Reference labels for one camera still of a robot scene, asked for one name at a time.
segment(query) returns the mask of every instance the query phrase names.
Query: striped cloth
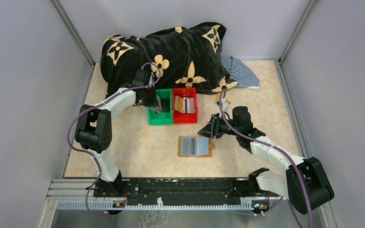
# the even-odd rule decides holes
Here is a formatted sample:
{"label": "striped cloth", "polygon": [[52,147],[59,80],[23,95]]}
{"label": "striped cloth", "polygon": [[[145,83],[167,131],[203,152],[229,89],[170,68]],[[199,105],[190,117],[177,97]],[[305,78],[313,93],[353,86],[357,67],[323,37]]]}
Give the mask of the striped cloth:
{"label": "striped cloth", "polygon": [[231,56],[221,56],[221,62],[230,73],[231,79],[239,83],[235,88],[259,89],[259,79],[241,60]]}

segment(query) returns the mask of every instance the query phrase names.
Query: metal frame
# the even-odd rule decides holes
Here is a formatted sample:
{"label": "metal frame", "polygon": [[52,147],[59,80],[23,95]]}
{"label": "metal frame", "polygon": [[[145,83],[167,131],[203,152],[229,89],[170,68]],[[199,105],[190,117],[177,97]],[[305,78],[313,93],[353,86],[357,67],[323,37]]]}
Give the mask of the metal frame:
{"label": "metal frame", "polygon": [[[82,99],[82,102],[81,104],[79,104],[79,107],[81,107],[84,103],[85,103],[85,100],[86,100],[86,97],[87,97],[87,93],[89,91],[89,87],[90,87],[90,83],[92,81],[92,76],[93,76],[93,73],[94,73],[94,69],[95,69],[95,66],[92,66],[91,69],[90,69],[90,78],[89,78],[89,82],[87,83],[87,86],[86,86],[86,89],[85,89],[85,93],[83,94],[83,99]],[[75,135],[75,130],[76,130],[76,125],[73,126],[73,128],[71,129],[70,133],[71,135]],[[64,177],[65,176],[65,172],[67,170],[67,165],[68,165],[68,162],[69,162],[69,155],[71,153],[72,149],[71,148],[68,148],[67,150],[67,158],[62,166],[62,172],[61,172],[61,177]]]}
{"label": "metal frame", "polygon": [[[82,54],[88,61],[88,63],[92,66],[92,73],[94,71],[95,63],[86,48],[85,44],[83,43],[82,39],[78,35],[76,29],[72,25],[69,17],[67,16],[66,12],[62,8],[61,4],[58,0],[50,0],[57,10],[59,16],[61,17],[63,23],[69,30],[71,36],[74,38],[76,44],[80,48]],[[310,13],[315,8],[316,4],[319,0],[310,0],[305,12],[303,13],[296,29],[294,30],[288,44],[286,45],[282,56],[279,59],[275,59],[275,66],[279,78],[279,82],[281,85],[282,93],[284,95],[284,99],[286,102],[286,106],[289,112],[290,121],[295,133],[295,139],[297,146],[299,148],[299,152],[304,157],[311,157],[311,151],[309,145],[307,143],[307,138],[304,133],[303,125],[299,116],[298,108],[295,103],[295,99],[290,88],[289,78],[286,74],[284,68],[284,62],[287,59],[290,51],[292,50],[295,42],[297,41],[301,31],[305,26],[305,22],[307,21]],[[86,196],[86,187],[93,182],[94,179],[59,179],[59,180],[52,180],[50,188],[47,193],[46,201],[44,204],[44,208],[41,214],[41,218],[38,224],[39,228],[48,228],[51,227],[52,221],[54,219],[54,214],[57,209],[59,199],[61,200],[82,200]],[[97,199],[93,197],[93,192],[91,192],[89,198]],[[122,198],[107,198],[113,200],[121,200]],[[264,197],[253,197],[251,200],[263,200]],[[319,214],[322,217],[326,227],[343,227],[342,223],[340,222],[337,209],[333,203],[330,201],[326,205],[323,205],[319,208]]]}
{"label": "metal frame", "polygon": [[310,0],[308,2],[308,5],[306,6],[303,15],[301,15],[300,21],[298,22],[292,36],[290,37],[288,44],[286,44],[286,47],[283,50],[282,56],[279,58],[279,62],[283,63],[288,57],[288,54],[292,50],[295,42],[297,41],[300,32],[303,30],[308,17],[310,16],[311,12],[313,11],[318,2],[319,0]]}
{"label": "metal frame", "polygon": [[85,44],[83,43],[82,38],[80,38],[79,34],[77,33],[75,27],[73,26],[72,22],[70,21],[67,13],[65,12],[64,8],[62,7],[59,0],[50,0],[54,8],[57,10],[59,17],[62,19],[65,27],[67,27],[70,35],[75,40],[75,43],[79,47],[80,51],[82,52],[83,56],[85,57],[86,61],[89,63],[91,67],[94,67],[94,61],[89,53],[88,49],[86,48]]}
{"label": "metal frame", "polygon": [[[133,178],[124,178],[123,181],[130,181],[130,179]],[[176,178],[138,178],[138,179],[142,179],[139,188],[142,188],[142,182],[146,183],[146,180],[151,180],[154,179],[156,182],[159,180],[159,182],[169,182],[170,185],[173,186],[177,186],[174,183],[178,183],[178,181],[184,181],[186,179],[176,179]],[[227,179],[234,179],[234,181],[243,181],[246,182],[248,180],[248,178],[227,178]],[[74,178],[74,179],[53,179],[51,181],[51,184],[49,186],[48,192],[47,192],[47,196],[46,196],[46,202],[50,201],[50,200],[56,200],[57,202],[61,202],[63,200],[84,200],[86,198],[87,195],[87,188],[93,183],[95,179],[94,178]],[[128,194],[131,193],[131,195],[133,195],[133,190],[129,190]],[[89,192],[89,196],[88,196],[89,200],[98,200],[98,201],[105,201],[105,200],[115,200],[115,201],[119,201],[119,202],[123,202],[124,198],[123,197],[95,197],[94,196],[94,192],[90,191]],[[270,197],[271,200],[278,200],[280,199],[280,197],[278,196],[271,196]],[[247,196],[247,197],[241,197],[240,201],[241,201],[241,206],[237,205],[237,207],[235,205],[226,205],[225,208],[227,209],[234,209],[234,210],[240,210],[240,209],[246,209],[248,210],[248,208],[246,206],[244,206],[244,202],[248,202],[251,200],[266,200],[266,196],[257,196],[257,195],[253,195],[253,196]],[[136,206],[131,206],[129,209],[136,209]],[[212,209],[220,209],[219,206],[215,206]]]}

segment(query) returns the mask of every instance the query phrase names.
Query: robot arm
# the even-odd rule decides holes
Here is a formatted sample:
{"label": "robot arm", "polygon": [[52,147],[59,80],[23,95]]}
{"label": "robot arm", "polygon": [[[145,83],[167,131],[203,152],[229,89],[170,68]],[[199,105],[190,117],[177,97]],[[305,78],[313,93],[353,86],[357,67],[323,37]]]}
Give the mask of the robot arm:
{"label": "robot arm", "polygon": [[[277,174],[266,168],[253,172],[249,175],[249,181],[251,182],[253,190],[255,192],[271,191],[284,196],[290,199],[297,211],[302,214],[307,214],[304,196],[292,164],[288,162],[282,153],[273,148],[276,144],[271,141],[265,133],[253,127],[247,107],[235,107],[232,110],[232,113],[233,119],[228,120],[228,122],[235,130],[258,141],[266,142],[271,146],[266,146],[259,142],[253,142],[238,136],[227,126],[219,114],[213,114],[209,123],[198,131],[198,135],[208,138],[215,137],[217,139],[224,134],[236,136],[241,147],[254,155],[262,157],[282,173]],[[303,174],[302,180],[306,186],[312,209],[315,209],[334,198],[334,192],[328,177],[318,159],[314,157],[306,159],[284,149],[283,151],[289,155]]]}
{"label": "robot arm", "polygon": [[[97,158],[102,169],[100,176],[102,181],[114,183],[114,186],[116,186],[116,179],[121,179],[121,173],[114,163],[109,148],[112,140],[111,120],[118,116],[125,108],[136,103],[149,107],[158,106],[154,87],[127,91],[128,88],[150,85],[151,83],[151,73],[138,70],[132,83],[124,85],[115,93],[119,93],[119,95],[116,97],[110,96],[106,100],[93,105],[104,104],[97,109],[87,112],[78,120],[75,140],[81,144],[83,149],[87,149]],[[81,107],[80,112],[93,106],[85,104]]]}

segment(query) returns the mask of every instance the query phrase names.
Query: black pillow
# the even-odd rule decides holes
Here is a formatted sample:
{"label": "black pillow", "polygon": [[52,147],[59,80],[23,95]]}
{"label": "black pillow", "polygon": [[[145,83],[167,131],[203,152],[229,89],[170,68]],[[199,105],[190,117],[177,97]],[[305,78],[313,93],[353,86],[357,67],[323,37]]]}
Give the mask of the black pillow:
{"label": "black pillow", "polygon": [[161,77],[157,89],[195,87],[200,94],[214,94],[237,85],[221,62],[222,40],[226,28],[205,22],[186,29],[175,27],[152,33],[145,38],[120,35],[104,40],[100,61],[101,74],[108,82],[107,93],[131,83],[137,69],[153,62],[146,70]]}

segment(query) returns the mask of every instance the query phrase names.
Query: purple cable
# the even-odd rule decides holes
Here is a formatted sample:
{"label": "purple cable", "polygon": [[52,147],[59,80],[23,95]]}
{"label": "purple cable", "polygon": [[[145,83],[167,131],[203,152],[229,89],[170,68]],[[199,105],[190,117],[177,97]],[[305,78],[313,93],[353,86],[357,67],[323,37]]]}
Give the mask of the purple cable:
{"label": "purple cable", "polygon": [[292,203],[289,200],[288,200],[288,203],[289,203],[289,206],[290,206],[290,210],[292,211],[293,216],[295,217],[295,220],[297,222],[298,227],[303,228],[303,226],[301,225],[300,221],[297,218],[297,215],[296,215],[295,209],[293,208]]}
{"label": "purple cable", "polygon": [[[149,65],[149,64],[152,64],[153,66],[155,66],[156,67],[156,69],[160,72],[160,69],[159,69],[159,67],[157,67],[157,65],[155,64],[155,63],[152,63],[152,62],[147,62],[147,63],[145,63],[145,64],[143,64],[142,65],[142,67],[141,67],[141,69],[143,70],[144,69],[144,67],[145,66],[147,66],[147,65]],[[159,82],[159,80],[160,80],[160,77],[158,77],[157,79],[156,79],[156,81],[155,82],[153,82],[153,84],[151,84],[151,85],[143,85],[143,86],[137,86],[137,87],[132,87],[132,88],[128,88],[128,89],[126,89],[126,90],[124,90],[124,91],[122,91],[122,93],[125,93],[125,92],[128,92],[128,91],[131,91],[131,90],[135,90],[135,89],[146,89],[146,88],[149,88],[149,87],[152,87],[152,86],[154,86],[156,83],[158,83]],[[96,214],[96,213],[94,213],[90,208],[89,208],[89,205],[88,205],[88,201],[87,201],[87,199],[88,199],[88,197],[89,197],[89,193],[90,193],[90,191],[92,190],[92,188],[93,188],[93,186],[98,182],[98,180],[100,179],[100,177],[101,177],[101,173],[102,173],[102,169],[101,169],[101,166],[100,166],[100,163],[98,162],[98,159],[95,157],[95,155],[92,153],[92,152],[90,152],[90,151],[88,151],[88,150],[83,150],[83,149],[79,149],[79,148],[76,148],[76,147],[74,147],[73,145],[72,145],[72,142],[71,142],[71,140],[70,140],[70,132],[71,132],[71,130],[72,130],[72,127],[73,127],[73,125],[75,125],[75,123],[76,123],[76,121],[81,117],[81,116],[83,116],[84,114],[86,114],[86,113],[88,113],[88,112],[90,112],[90,111],[92,111],[92,110],[95,110],[95,109],[97,109],[97,108],[100,108],[100,107],[102,107],[102,106],[104,106],[104,105],[106,105],[107,103],[109,103],[110,101],[112,101],[112,100],[114,100],[114,98],[116,98],[117,96],[119,96],[121,93],[116,93],[116,94],[113,94],[113,95],[111,95],[110,96],[110,98],[107,100],[107,101],[105,101],[105,102],[102,102],[102,103],[100,103],[100,104],[98,104],[98,105],[96,105],[96,106],[93,106],[93,107],[90,107],[90,108],[88,108],[88,109],[86,109],[86,110],[84,110],[84,111],[82,111],[81,113],[79,113],[79,115],[77,115],[74,119],[73,119],[73,121],[72,121],[72,123],[70,124],[70,126],[68,127],[68,130],[67,130],[67,143],[68,143],[68,145],[70,146],[70,148],[71,149],[73,149],[73,150],[75,150],[75,151],[78,151],[78,152],[84,152],[84,153],[87,153],[87,154],[89,154],[92,158],[93,158],[93,160],[96,162],[96,165],[97,165],[97,167],[98,167],[98,176],[97,176],[97,178],[95,179],[95,181],[89,186],[89,189],[87,190],[87,194],[86,194],[86,198],[85,198],[85,204],[86,204],[86,209],[87,209],[87,211],[89,211],[92,215],[94,215],[94,216],[97,216],[97,217],[104,217],[104,216],[107,216],[108,214],[104,214],[104,215],[98,215],[98,214]]]}
{"label": "purple cable", "polygon": [[[225,114],[223,113],[223,108],[222,108],[222,105],[221,105],[221,100],[222,100],[222,97],[225,97],[226,96],[226,89],[223,89],[222,92],[221,92],[221,95],[219,97],[219,109],[220,109],[220,112],[221,112],[221,116],[223,118],[223,120],[225,121],[225,123],[227,124],[227,126],[232,130],[234,131],[237,135],[245,138],[245,139],[248,139],[248,140],[251,140],[253,142],[257,142],[257,143],[261,143],[267,147],[271,147],[272,145],[267,143],[267,142],[263,142],[263,141],[260,141],[260,140],[257,140],[257,139],[254,139],[254,138],[251,138],[251,137],[248,137],[240,132],[238,132],[236,129],[234,129],[234,127],[232,127],[232,125],[230,125],[230,123],[227,121],[226,119],[226,116]],[[294,170],[295,170],[295,173],[297,175],[297,178],[300,182],[300,186],[301,186],[301,190],[303,191],[303,195],[304,195],[304,200],[306,201],[306,207],[307,207],[307,213],[308,213],[308,227],[309,228],[312,228],[313,227],[313,217],[312,217],[312,214],[311,214],[311,205],[310,205],[310,200],[308,199],[308,194],[307,194],[307,190],[306,190],[306,186],[304,185],[304,182],[303,182],[303,179],[302,179],[302,175],[300,174],[300,170],[298,170],[295,162],[293,161],[293,159],[284,151],[282,150],[281,148],[277,147],[277,146],[273,146],[274,149],[276,149],[277,151],[279,151],[281,154],[283,154],[288,160],[289,162],[292,164]]]}

